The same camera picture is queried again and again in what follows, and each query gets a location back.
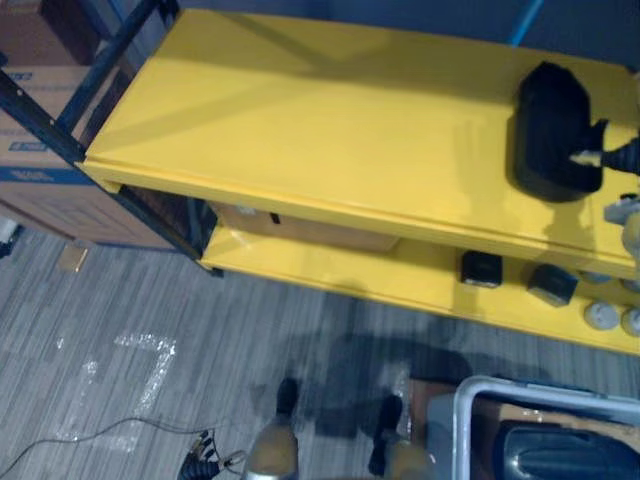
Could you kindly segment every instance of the black plastic part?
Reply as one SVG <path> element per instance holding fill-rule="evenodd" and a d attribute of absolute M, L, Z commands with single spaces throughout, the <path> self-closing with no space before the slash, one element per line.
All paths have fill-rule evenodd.
<path fill-rule="evenodd" d="M 555 265 L 538 266 L 529 280 L 530 293 L 554 307 L 568 305 L 578 286 L 575 275 Z"/>
<path fill-rule="evenodd" d="M 298 403 L 298 395 L 298 382 L 291 377 L 283 379 L 278 387 L 276 415 L 291 417 Z"/>
<path fill-rule="evenodd" d="M 11 235 L 11 238 L 9 238 L 6 243 L 0 243 L 0 258 L 11 255 L 13 247 L 16 244 L 16 240 L 18 240 L 18 237 L 22 234 L 23 230 L 24 228 L 18 225 L 14 230 L 13 235 Z"/>
<path fill-rule="evenodd" d="M 604 152 L 601 162 L 603 167 L 640 175 L 640 138 L 634 138 L 617 150 Z"/>
<path fill-rule="evenodd" d="M 202 480 L 216 477 L 220 474 L 220 467 L 217 462 L 203 462 L 193 454 L 189 453 L 180 467 L 178 480 Z"/>
<path fill-rule="evenodd" d="M 176 0 L 161 0 L 158 5 L 158 13 L 160 13 L 160 18 L 165 24 L 167 20 L 175 21 L 179 11 L 180 7 Z"/>
<path fill-rule="evenodd" d="M 570 160 L 602 151 L 606 121 L 593 127 L 586 90 L 573 74 L 543 62 L 520 85 L 514 177 L 527 193 L 551 202 L 579 200 L 602 186 L 602 169 Z"/>
<path fill-rule="evenodd" d="M 395 432 L 402 416 L 402 399 L 397 395 L 389 395 L 382 401 L 378 413 L 378 423 L 373 434 L 373 450 L 367 468 L 376 477 L 384 476 L 387 465 L 387 442 L 383 437 L 385 431 Z"/>
<path fill-rule="evenodd" d="M 462 255 L 460 281 L 478 287 L 502 285 L 502 257 L 469 250 Z"/>
<path fill-rule="evenodd" d="M 496 480 L 638 480 L 640 457 L 595 432 L 505 422 L 493 449 Z"/>

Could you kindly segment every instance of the blue cable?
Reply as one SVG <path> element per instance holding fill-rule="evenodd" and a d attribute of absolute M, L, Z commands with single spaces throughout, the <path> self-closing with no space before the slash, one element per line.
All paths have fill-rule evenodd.
<path fill-rule="evenodd" d="M 520 45 L 520 42 L 522 42 L 522 39 L 529 31 L 529 28 L 531 28 L 531 24 L 536 19 L 543 3 L 544 0 L 531 0 L 531 3 L 527 7 L 527 11 L 522 16 L 522 20 L 520 20 L 520 23 L 509 39 L 509 45 L 512 47 Z"/>

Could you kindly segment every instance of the floor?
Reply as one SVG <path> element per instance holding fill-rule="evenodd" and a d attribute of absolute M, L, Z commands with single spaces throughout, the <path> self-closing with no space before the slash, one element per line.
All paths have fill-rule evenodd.
<path fill-rule="evenodd" d="M 37 438 L 75 438 L 130 415 L 216 426 L 222 452 L 248 449 L 287 373 L 302 380 L 302 478 L 366 476 L 378 402 L 406 392 L 409 375 L 487 373 L 640 397 L 636 357 L 217 279 L 176 254 L 95 247 L 80 273 L 63 273 L 62 248 L 26 232 L 0 261 L 0 470 Z M 173 479 L 191 441 L 127 424 L 87 444 L 40 446 L 6 478 Z"/>

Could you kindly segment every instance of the blue wall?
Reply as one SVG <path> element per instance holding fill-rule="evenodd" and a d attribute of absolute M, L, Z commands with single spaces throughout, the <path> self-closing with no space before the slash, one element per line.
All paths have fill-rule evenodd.
<path fill-rule="evenodd" d="M 530 0 L 181 0 L 180 3 L 507 43 Z M 640 1 L 545 0 L 522 45 L 640 69 Z"/>

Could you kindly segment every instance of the yellow shelf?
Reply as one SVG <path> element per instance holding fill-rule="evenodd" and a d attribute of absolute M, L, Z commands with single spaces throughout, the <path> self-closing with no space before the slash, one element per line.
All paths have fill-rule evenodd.
<path fill-rule="evenodd" d="M 458 281 L 460 252 L 454 248 L 402 240 L 388 254 L 370 254 L 249 234 L 219 226 L 202 259 L 218 267 L 380 302 L 476 320 L 594 347 L 639 354 L 640 339 L 621 328 L 601 332 L 583 319 L 593 299 L 606 299 L 619 313 L 638 302 L 617 281 L 580 282 L 566 307 L 554 308 L 524 285 L 531 265 L 505 259 L 504 284 L 497 289 Z"/>
<path fill-rule="evenodd" d="M 461 248 L 632 278 L 603 189 L 555 205 L 507 178 L 520 81 L 570 68 L 608 147 L 636 134 L 624 68 L 421 33 L 185 11 L 83 165 L 130 184 Z"/>

